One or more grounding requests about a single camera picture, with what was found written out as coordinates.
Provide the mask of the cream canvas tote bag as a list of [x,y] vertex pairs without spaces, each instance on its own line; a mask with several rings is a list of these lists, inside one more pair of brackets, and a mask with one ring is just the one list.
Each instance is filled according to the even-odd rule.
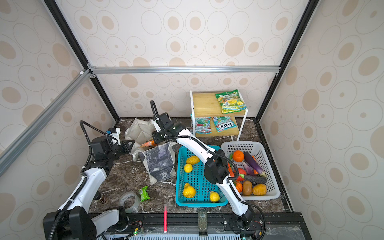
[[174,143],[162,143],[156,146],[144,147],[148,141],[152,141],[152,133],[155,132],[152,120],[144,121],[135,119],[125,132],[126,140],[134,140],[131,154],[135,161],[142,162],[149,173],[151,184],[163,182],[175,177]]

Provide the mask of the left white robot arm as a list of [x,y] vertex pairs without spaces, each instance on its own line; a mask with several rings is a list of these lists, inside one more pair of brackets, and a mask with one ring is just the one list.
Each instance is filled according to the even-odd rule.
[[81,181],[71,196],[55,212],[43,219],[47,240],[95,240],[107,229],[118,232],[128,227],[128,217],[123,207],[117,207],[92,217],[91,203],[100,200],[101,184],[112,170],[114,162],[131,153],[133,140],[120,141],[120,129],[103,132],[91,124],[80,121],[80,127],[89,146],[89,155],[80,172]]

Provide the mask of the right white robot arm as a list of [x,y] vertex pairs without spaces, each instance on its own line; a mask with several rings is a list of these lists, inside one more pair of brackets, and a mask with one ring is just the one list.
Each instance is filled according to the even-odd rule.
[[262,210],[250,203],[247,203],[236,191],[233,180],[239,176],[238,169],[235,169],[235,176],[231,177],[228,163],[230,160],[222,150],[214,150],[196,138],[184,125],[171,120],[168,113],[159,114],[154,100],[150,101],[153,112],[152,121],[155,131],[152,133],[155,143],[173,141],[195,154],[204,164],[204,176],[211,183],[219,187],[229,201],[233,213],[238,217],[237,225],[241,230],[247,230],[254,222],[254,209],[257,209],[262,218],[262,233],[266,232],[266,219]]

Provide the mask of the orange pink snack bag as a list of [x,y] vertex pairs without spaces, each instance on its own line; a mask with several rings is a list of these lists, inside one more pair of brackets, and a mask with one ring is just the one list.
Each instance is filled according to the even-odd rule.
[[144,143],[144,144],[141,144],[140,147],[141,147],[141,148],[148,148],[148,147],[154,147],[154,146],[156,146],[156,145],[157,145],[157,144],[155,143],[154,140],[150,140],[150,141],[148,141],[148,142],[146,142],[146,143]]

